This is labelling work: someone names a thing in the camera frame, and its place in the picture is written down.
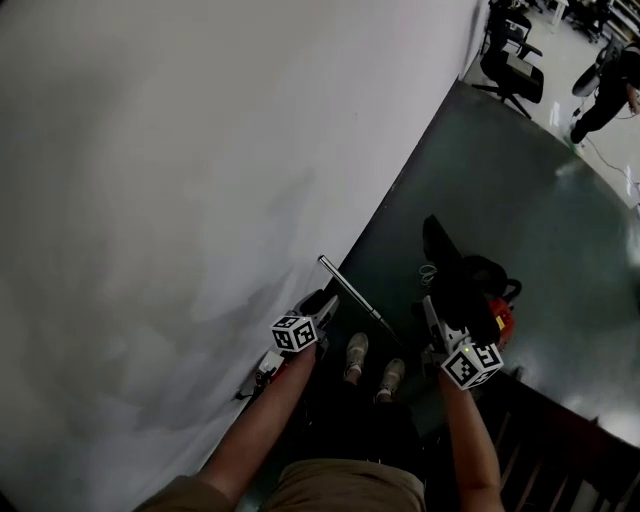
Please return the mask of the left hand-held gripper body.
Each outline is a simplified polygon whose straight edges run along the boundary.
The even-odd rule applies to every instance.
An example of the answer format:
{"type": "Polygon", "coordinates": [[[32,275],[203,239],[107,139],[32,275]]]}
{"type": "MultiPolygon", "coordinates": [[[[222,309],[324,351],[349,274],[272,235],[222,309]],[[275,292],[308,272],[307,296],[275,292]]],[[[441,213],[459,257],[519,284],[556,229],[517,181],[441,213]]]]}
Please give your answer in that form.
{"type": "Polygon", "coordinates": [[[312,345],[318,345],[319,357],[322,358],[329,347],[324,328],[319,327],[319,312],[334,295],[318,289],[292,309],[280,316],[270,327],[275,346],[281,354],[299,353],[312,345]]]}

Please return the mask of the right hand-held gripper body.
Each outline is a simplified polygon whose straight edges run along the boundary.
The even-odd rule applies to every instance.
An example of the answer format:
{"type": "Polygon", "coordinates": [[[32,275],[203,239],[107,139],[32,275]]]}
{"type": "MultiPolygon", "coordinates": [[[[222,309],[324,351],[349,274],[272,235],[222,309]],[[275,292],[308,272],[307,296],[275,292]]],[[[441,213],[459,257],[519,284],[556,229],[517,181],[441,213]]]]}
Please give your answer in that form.
{"type": "Polygon", "coordinates": [[[495,344],[480,345],[466,328],[451,329],[437,317],[427,320],[431,342],[421,354],[426,375],[441,370],[460,390],[489,380],[504,362],[495,344]]]}

